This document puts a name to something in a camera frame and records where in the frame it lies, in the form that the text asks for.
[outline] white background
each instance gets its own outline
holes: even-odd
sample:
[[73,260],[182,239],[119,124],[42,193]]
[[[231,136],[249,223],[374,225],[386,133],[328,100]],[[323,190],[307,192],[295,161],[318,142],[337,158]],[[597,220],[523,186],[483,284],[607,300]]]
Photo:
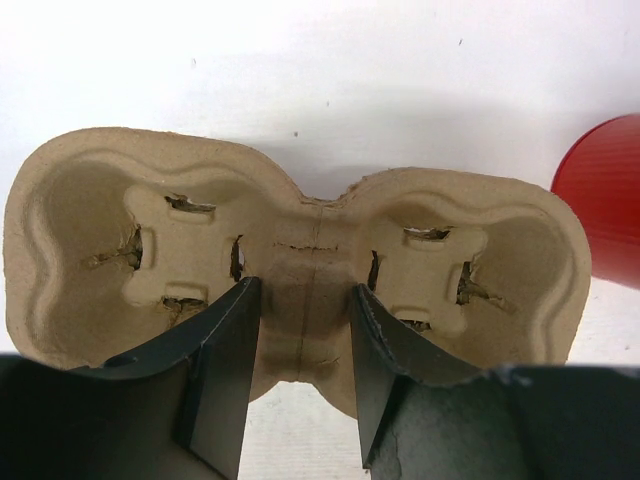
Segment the white background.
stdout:
[[[402,165],[549,187],[582,133],[634,111],[637,0],[0,0],[3,201],[37,146],[114,125],[254,146],[325,198]],[[639,314],[595,280],[571,361],[640,363]],[[249,410],[241,479],[365,478],[355,421],[312,387]]]

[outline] red cylinder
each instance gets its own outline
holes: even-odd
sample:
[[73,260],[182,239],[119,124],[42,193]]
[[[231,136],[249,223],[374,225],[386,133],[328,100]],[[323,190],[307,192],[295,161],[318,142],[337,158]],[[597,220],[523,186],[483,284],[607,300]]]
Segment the red cylinder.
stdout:
[[562,160],[551,191],[582,222],[593,274],[640,288],[640,115],[585,134]]

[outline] red plastic object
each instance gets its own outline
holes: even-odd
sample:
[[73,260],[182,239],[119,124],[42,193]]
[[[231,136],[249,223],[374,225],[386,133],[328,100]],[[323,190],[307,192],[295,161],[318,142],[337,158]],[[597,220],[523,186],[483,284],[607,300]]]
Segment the red plastic object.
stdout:
[[578,140],[551,191],[582,222],[593,274],[640,288],[640,115],[609,120]]

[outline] white surface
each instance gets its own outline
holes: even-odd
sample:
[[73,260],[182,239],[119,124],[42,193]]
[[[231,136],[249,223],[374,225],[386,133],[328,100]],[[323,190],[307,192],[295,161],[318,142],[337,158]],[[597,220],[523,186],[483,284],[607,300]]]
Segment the white surface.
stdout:
[[[3,199],[37,146],[107,125],[252,145],[321,197],[400,165],[548,187],[588,128],[640,111],[636,0],[0,0],[0,11]],[[594,281],[571,361],[640,363],[639,305],[638,292]],[[4,332],[0,349],[12,349]],[[311,387],[279,385],[250,406],[241,479],[253,478],[366,478],[355,422]]]

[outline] red cup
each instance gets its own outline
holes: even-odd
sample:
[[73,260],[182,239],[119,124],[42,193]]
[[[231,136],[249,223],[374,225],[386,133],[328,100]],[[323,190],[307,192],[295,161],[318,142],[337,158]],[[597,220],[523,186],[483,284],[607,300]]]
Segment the red cup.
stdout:
[[586,133],[562,160],[551,191],[582,222],[593,275],[640,288],[640,115]]

